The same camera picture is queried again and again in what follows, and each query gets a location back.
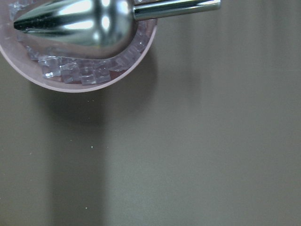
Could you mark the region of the pink bowl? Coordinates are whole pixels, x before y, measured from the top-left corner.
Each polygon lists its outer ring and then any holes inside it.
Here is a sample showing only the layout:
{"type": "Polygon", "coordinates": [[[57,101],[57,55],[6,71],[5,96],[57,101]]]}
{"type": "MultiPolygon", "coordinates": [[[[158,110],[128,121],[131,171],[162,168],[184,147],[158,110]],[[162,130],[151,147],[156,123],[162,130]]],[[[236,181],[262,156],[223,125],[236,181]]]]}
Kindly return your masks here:
{"type": "Polygon", "coordinates": [[[157,20],[138,23],[131,44],[111,58],[90,59],[93,50],[78,51],[71,45],[60,47],[50,40],[31,37],[13,28],[13,21],[41,0],[0,2],[0,51],[23,77],[47,89],[80,93],[105,88],[131,73],[153,42],[157,20]]]}

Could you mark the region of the metal scoop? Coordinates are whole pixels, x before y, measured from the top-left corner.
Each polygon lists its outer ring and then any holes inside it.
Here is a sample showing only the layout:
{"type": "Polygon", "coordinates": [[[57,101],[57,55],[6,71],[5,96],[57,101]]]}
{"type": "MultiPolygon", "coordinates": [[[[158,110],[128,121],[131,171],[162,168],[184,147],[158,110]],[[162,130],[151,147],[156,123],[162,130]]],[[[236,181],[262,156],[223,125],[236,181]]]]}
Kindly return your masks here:
{"type": "Polygon", "coordinates": [[[219,0],[52,0],[14,21],[28,35],[96,50],[96,59],[121,53],[132,42],[139,21],[217,10],[219,0]]]}

